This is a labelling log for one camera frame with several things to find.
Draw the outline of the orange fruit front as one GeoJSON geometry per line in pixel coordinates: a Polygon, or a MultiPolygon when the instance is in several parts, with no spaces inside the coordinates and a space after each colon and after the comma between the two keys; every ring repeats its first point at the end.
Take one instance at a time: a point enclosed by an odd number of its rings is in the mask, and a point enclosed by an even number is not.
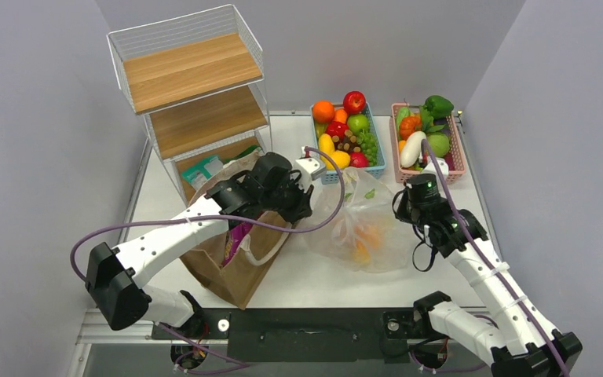
{"type": "Polygon", "coordinates": [[[360,225],[355,229],[355,241],[362,240],[368,249],[377,250],[382,247],[382,236],[378,227],[373,225],[360,225]]]}

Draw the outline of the clear plastic lemon-print bag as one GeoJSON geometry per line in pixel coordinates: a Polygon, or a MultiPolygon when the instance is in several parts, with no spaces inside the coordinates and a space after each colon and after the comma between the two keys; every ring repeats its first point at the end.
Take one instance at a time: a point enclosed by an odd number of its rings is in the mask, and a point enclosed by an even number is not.
{"type": "Polygon", "coordinates": [[[343,198],[341,210],[325,226],[301,234],[310,250],[347,269],[387,273],[410,264],[415,245],[411,227],[396,220],[394,193],[364,170],[348,167],[340,185],[326,185],[314,200],[312,215],[300,227],[310,229],[326,220],[343,198]]]}

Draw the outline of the purple snack packet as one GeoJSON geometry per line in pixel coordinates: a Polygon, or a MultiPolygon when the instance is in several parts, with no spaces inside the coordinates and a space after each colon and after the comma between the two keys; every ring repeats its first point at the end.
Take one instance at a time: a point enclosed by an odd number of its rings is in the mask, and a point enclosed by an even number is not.
{"type": "Polygon", "coordinates": [[[239,246],[242,243],[243,239],[248,235],[252,228],[252,224],[243,223],[228,232],[228,237],[225,243],[224,258],[221,263],[222,266],[226,266],[228,263],[230,263],[230,261],[238,252],[239,246]]]}

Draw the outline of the yellow orange mango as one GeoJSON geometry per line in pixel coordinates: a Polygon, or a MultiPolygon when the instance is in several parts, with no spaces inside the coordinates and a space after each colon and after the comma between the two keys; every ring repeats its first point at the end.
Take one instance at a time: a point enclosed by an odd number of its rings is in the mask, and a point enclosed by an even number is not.
{"type": "Polygon", "coordinates": [[[355,263],[368,265],[371,263],[371,255],[367,245],[362,240],[355,241],[355,247],[352,252],[352,258],[355,263]]]}

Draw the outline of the brown jute tote bag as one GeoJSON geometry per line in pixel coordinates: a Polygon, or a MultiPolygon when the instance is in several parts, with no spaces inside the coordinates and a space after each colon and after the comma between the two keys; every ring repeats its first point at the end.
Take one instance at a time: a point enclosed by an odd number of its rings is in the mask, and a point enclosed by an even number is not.
{"type": "Polygon", "coordinates": [[[221,263],[228,232],[201,243],[180,257],[199,283],[226,302],[245,309],[289,234],[253,225],[226,266],[221,263]]]}

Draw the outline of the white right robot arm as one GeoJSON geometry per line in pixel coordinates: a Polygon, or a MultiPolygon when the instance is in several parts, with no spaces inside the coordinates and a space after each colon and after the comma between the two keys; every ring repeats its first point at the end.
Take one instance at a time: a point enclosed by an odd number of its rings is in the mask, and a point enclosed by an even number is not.
{"type": "Polygon", "coordinates": [[[468,210],[440,194],[434,174],[408,178],[393,200],[396,218],[411,224],[433,255],[454,266],[484,303],[494,324],[481,320],[441,291],[415,301],[412,324],[424,337],[454,339],[479,357],[493,376],[567,376],[583,351],[518,286],[485,228],[468,210]]]}

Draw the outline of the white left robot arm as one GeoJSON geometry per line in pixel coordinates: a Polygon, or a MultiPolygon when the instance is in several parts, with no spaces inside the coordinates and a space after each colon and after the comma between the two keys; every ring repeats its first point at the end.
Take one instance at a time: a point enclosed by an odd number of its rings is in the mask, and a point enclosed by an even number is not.
{"type": "Polygon", "coordinates": [[[86,290],[114,331],[150,320],[172,326],[182,337],[194,337],[203,326],[199,303],[187,291],[150,286],[151,278],[202,242],[243,222],[253,224],[263,212],[275,212],[288,223],[307,218],[312,182],[324,171],[324,164],[313,157],[290,162],[268,152],[251,169],[218,181],[167,226],[115,247],[95,246],[86,290]]]}

